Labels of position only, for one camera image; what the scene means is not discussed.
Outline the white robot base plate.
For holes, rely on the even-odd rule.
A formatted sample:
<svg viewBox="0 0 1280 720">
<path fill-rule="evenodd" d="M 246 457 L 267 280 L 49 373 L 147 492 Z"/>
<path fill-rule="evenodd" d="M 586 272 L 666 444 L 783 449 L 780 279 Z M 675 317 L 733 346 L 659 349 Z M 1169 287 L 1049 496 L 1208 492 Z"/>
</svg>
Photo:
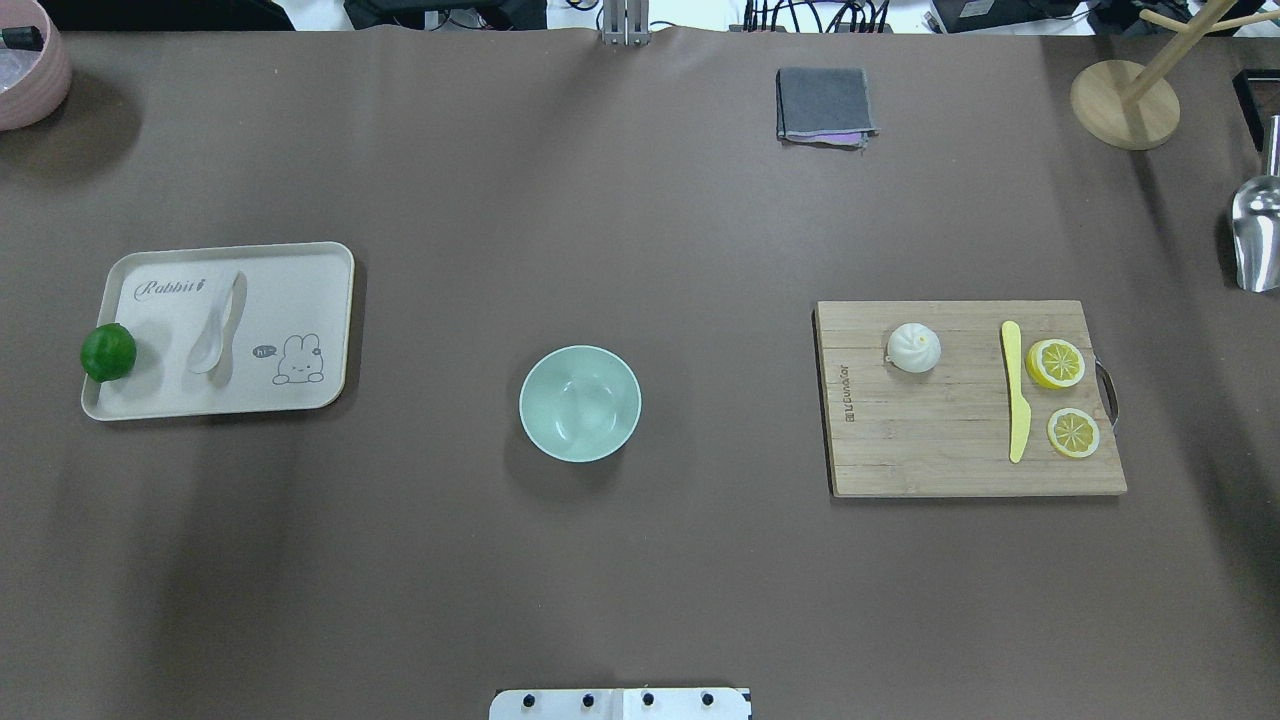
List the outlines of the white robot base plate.
<svg viewBox="0 0 1280 720">
<path fill-rule="evenodd" d="M 749 689 L 637 687 L 508 689 L 490 702 L 489 719 L 751 719 Z"/>
</svg>

